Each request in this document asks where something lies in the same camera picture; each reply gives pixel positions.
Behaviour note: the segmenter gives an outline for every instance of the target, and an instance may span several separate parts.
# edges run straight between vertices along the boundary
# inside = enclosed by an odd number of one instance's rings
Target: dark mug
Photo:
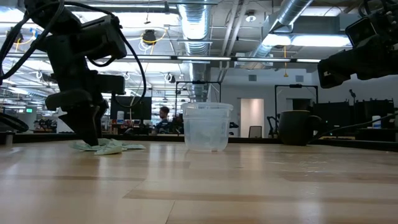
[[[322,119],[305,110],[284,111],[279,118],[279,138],[286,145],[305,146]]]

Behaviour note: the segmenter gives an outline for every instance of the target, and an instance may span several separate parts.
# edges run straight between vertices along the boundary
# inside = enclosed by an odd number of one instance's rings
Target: mug handle
[[[311,131],[311,136],[313,136],[313,131],[319,131],[320,126],[322,124],[322,118],[316,116],[316,115],[311,115],[305,120],[305,128]]]

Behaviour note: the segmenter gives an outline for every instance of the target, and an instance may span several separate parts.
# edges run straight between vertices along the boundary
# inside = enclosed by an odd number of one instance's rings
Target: ceiling light
[[[29,92],[20,88],[15,88],[15,87],[8,87],[8,89],[10,89],[10,91],[12,91],[13,93],[18,93],[18,94],[25,94],[27,95]]]
[[[300,63],[319,63],[320,61],[320,59],[297,59]]]
[[[9,109],[25,109],[25,106],[4,106],[4,107]]]
[[[245,14],[247,16],[246,21],[247,22],[253,22],[256,20],[256,16],[254,15],[255,11],[254,10],[248,10]]]
[[[268,34],[267,37],[262,41],[263,45],[290,45],[292,42],[290,37],[287,35],[276,35],[276,34]]]
[[[13,81],[10,81],[10,80],[3,80],[2,82],[4,82],[4,83],[8,83],[8,84],[13,84],[13,85],[15,85],[15,84],[16,84],[15,82],[13,82]]]
[[[39,102],[39,101],[28,101],[28,103],[33,103],[33,104],[44,104],[43,102]]]
[[[145,5],[139,5],[139,4],[89,4],[91,7],[142,7],[142,8],[159,8],[160,6],[158,5],[150,5],[150,4],[145,4]],[[176,6],[169,6],[170,9],[176,9]]]
[[[195,57],[195,56],[179,56],[178,60],[216,60],[230,61],[231,57]]]
[[[349,46],[349,38],[345,35],[298,35],[293,38],[292,45],[304,47],[344,47]]]
[[[289,58],[237,58],[240,62],[290,62]]]
[[[256,20],[256,17],[254,15],[247,16],[247,18],[246,18],[246,21],[248,21],[248,22],[253,22],[255,20]]]
[[[140,55],[140,56],[138,56],[138,59],[140,59],[140,60],[145,60],[145,59],[148,59],[148,60],[170,60],[171,57],[170,56],[156,56],[156,55],[146,55],[146,56]]]

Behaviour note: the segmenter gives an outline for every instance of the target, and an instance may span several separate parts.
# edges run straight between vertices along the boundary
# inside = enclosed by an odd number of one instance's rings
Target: cable
[[[142,39],[142,41],[144,41],[145,43],[148,43],[148,44],[153,44],[153,43],[156,43],[156,42],[162,40],[162,39],[164,38],[164,36],[166,36],[166,33],[167,33],[167,29],[164,29],[164,33],[163,33],[163,36],[162,36],[161,38],[159,38],[159,39],[157,39],[157,40],[153,40],[153,41],[148,41],[148,40]]]
[[[395,116],[397,116],[397,115],[398,115],[398,113],[394,113],[394,114],[390,114],[390,115],[384,116],[384,117],[382,117],[382,118],[376,119],[376,120],[374,120],[374,121],[368,121],[368,122],[361,123],[361,124],[354,124],[354,125],[344,126],[344,127],[341,127],[341,128],[335,128],[335,129],[332,129],[332,130],[329,130],[329,131],[325,131],[325,132],[322,133],[322,134],[316,135],[316,136],[315,136],[311,141],[309,141],[308,143],[310,144],[311,142],[314,142],[315,140],[319,139],[320,137],[323,137],[323,136],[325,136],[325,135],[327,135],[327,134],[330,134],[330,133],[333,133],[333,132],[335,132],[335,131],[341,131],[341,130],[348,129],[348,128],[357,128],[357,127],[360,127],[360,126],[365,126],[365,125],[368,125],[368,124],[375,123],[375,122],[377,122],[377,121],[381,121],[381,120],[384,120],[384,119],[387,119],[387,118],[395,117]]]
[[[129,48],[129,50],[130,50],[131,53],[133,54],[134,58],[136,59],[137,64],[138,64],[138,67],[139,67],[139,70],[140,70],[141,75],[142,75],[142,82],[143,82],[143,84],[144,84],[144,89],[143,89],[143,91],[142,91],[141,97],[139,98],[139,100],[138,100],[136,103],[134,103],[134,104],[131,105],[131,106],[122,105],[122,104],[118,101],[118,99],[116,99],[116,94],[115,94],[115,92],[112,93],[112,100],[114,100],[115,103],[117,103],[119,106],[121,106],[121,107],[123,107],[123,108],[129,109],[129,108],[133,108],[135,105],[139,104],[139,103],[142,101],[143,97],[145,97],[145,94],[146,94],[146,92],[147,92],[147,80],[146,80],[146,77],[145,77],[145,71],[144,71],[144,69],[143,69],[143,67],[142,67],[142,65],[141,65],[141,62],[140,62],[139,59],[138,59],[138,56],[137,56],[136,52],[135,52],[134,49],[131,47],[131,44],[126,40],[126,37],[124,36],[124,34],[122,33],[122,31],[121,31],[120,29],[119,29],[119,35],[121,36],[123,42],[127,45],[127,47]]]
[[[365,17],[366,15],[365,15],[365,13],[363,13],[362,8],[363,8],[363,2],[361,2],[361,4],[359,4],[359,6],[358,6],[358,14],[361,17]]]
[[[108,65],[110,65],[112,62],[114,62],[116,60],[116,58],[111,57],[107,62],[105,62],[104,64],[98,64],[96,63],[94,60],[92,59],[88,59],[89,62],[91,62],[93,65],[97,66],[97,67],[107,67]]]
[[[338,6],[332,6],[330,9],[328,9],[328,10],[324,13],[323,16],[326,16],[326,14],[328,14],[328,12],[330,12],[333,8],[338,8],[338,9],[340,10],[340,13],[343,13],[343,10],[341,10],[340,7],[338,7]]]
[[[28,43],[30,43],[30,42],[32,42],[32,40],[35,40],[35,35],[36,35],[36,31],[33,31],[33,36],[27,41],[27,42],[22,42],[22,43],[14,43],[14,44],[17,44],[17,45],[24,45],[24,44],[28,44]]]
[[[0,122],[20,132],[26,132],[29,130],[29,126],[25,122],[8,114],[0,113]]]
[[[148,49],[150,49],[152,47],[152,45],[150,45],[150,46],[148,46],[148,47],[146,47],[146,46],[144,46],[144,43],[143,43],[143,41],[142,41],[142,39],[140,40],[140,42],[138,43],[138,48],[141,50],[141,51],[147,51]]]
[[[151,55],[152,55],[152,53],[154,52],[154,48],[155,48],[155,45],[153,45],[153,46],[152,46],[152,50],[150,50],[150,54],[151,54]],[[148,65],[149,65],[149,63],[147,63],[147,65],[146,65],[146,67],[145,67],[145,70],[144,70],[145,73],[147,72]],[[138,90],[140,89],[141,83],[142,83],[142,79],[141,79],[141,81],[139,82],[138,89],[136,90],[136,93],[137,93]],[[130,125],[131,125],[131,126],[132,126],[131,105],[132,105],[132,103],[134,102],[134,100],[136,99],[136,96],[137,96],[137,94],[134,95],[134,97],[132,98],[132,100],[131,100],[131,102],[130,102]]]
[[[87,6],[85,4],[79,3],[79,2],[70,2],[70,1],[64,1],[64,0],[60,0],[59,2],[51,2],[48,3],[44,6],[39,7],[38,9],[36,9],[34,12],[32,12],[31,14],[28,15],[28,13],[25,13],[24,19],[20,22],[18,22],[16,24],[16,26],[14,26],[11,30],[9,35],[6,37],[6,40],[4,41],[1,50],[0,50],[0,72],[1,72],[1,76],[0,78],[2,79],[7,79],[9,78],[11,75],[13,75],[21,66],[22,64],[32,55],[32,53],[36,50],[37,45],[39,43],[41,43],[41,41],[44,40],[44,38],[46,38],[47,34],[50,32],[52,26],[56,23],[56,21],[58,20],[58,18],[60,17],[61,13],[63,12],[63,9],[65,8],[65,4],[70,5],[70,6],[78,6],[78,7],[82,7],[85,9],[89,9],[92,11],[97,11],[97,12],[102,12],[105,13],[107,15],[110,15],[112,17],[116,17],[112,12],[103,10],[103,9],[99,9],[96,7],[92,7],[92,6]],[[50,22],[47,24],[46,28],[44,29],[43,33],[41,35],[39,35],[39,37],[36,39],[35,42],[32,43],[32,45],[30,46],[30,48],[28,49],[28,51],[19,59],[19,61],[6,73],[4,74],[4,71],[2,70],[2,62],[4,61],[4,59],[6,58],[7,53],[10,51],[13,43],[15,42],[17,35],[20,31],[20,29],[22,28],[22,25],[24,25],[29,19],[31,19],[33,16],[35,16],[37,13],[42,12],[44,9],[48,8],[48,7],[52,7],[52,6],[56,6],[58,5],[58,9],[55,12],[53,18],[51,18]],[[127,41],[126,37],[124,36],[124,34],[122,33],[121,29],[118,30],[119,35],[121,36],[123,42],[127,45],[127,47],[129,48],[129,50],[131,51],[131,53],[133,54],[134,58],[136,59],[138,66],[140,68],[141,71],[141,75],[142,75],[142,82],[144,84],[144,91],[142,92],[142,96],[140,97],[140,99],[131,106],[124,106],[121,105],[119,103],[119,101],[116,99],[116,94],[112,93],[112,98],[115,100],[115,102],[119,105],[122,106],[124,108],[133,108],[136,104],[140,103],[142,101],[142,98],[145,97],[146,94],[146,78],[145,78],[145,72],[144,69],[142,68],[141,62],[138,59],[138,56],[136,54],[136,52],[134,51],[133,47],[131,47],[131,44]]]
[[[29,20],[31,19],[33,16],[35,16],[36,14],[42,12],[44,9],[48,8],[48,7],[52,7],[58,5],[58,9],[55,12],[53,18],[51,18],[50,22],[47,24],[47,26],[45,27],[45,29],[43,30],[43,33],[41,35],[39,35],[39,37],[36,39],[35,42],[32,43],[32,45],[30,46],[30,48],[24,53],[24,55],[18,60],[18,62],[6,73],[4,74],[4,71],[2,69],[2,63],[4,61],[4,59],[6,58],[6,55],[8,54],[8,52],[10,51],[13,43],[15,42],[19,31],[21,30],[22,26]],[[18,71],[18,69],[25,63],[25,61],[32,55],[32,53],[36,50],[37,45],[40,44],[47,36],[47,34],[49,34],[52,26],[56,23],[56,21],[58,20],[58,18],[61,16],[61,13],[63,12],[63,9],[65,7],[65,1],[64,0],[60,0],[59,2],[51,2],[48,3],[44,6],[39,7],[38,9],[36,9],[35,11],[33,11],[32,13],[28,14],[27,12],[25,12],[24,15],[24,19],[21,20],[20,22],[18,22],[9,32],[9,35],[6,37],[6,40],[4,41],[1,50],[0,50],[0,77],[1,79],[7,79],[9,77],[11,77],[11,75],[13,75],[14,73],[16,73]]]

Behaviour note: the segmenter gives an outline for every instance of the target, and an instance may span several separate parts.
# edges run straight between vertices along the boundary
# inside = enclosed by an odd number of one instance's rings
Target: doorway
[[[249,137],[250,126],[261,126],[264,138],[264,99],[241,99],[240,105],[240,137]]]

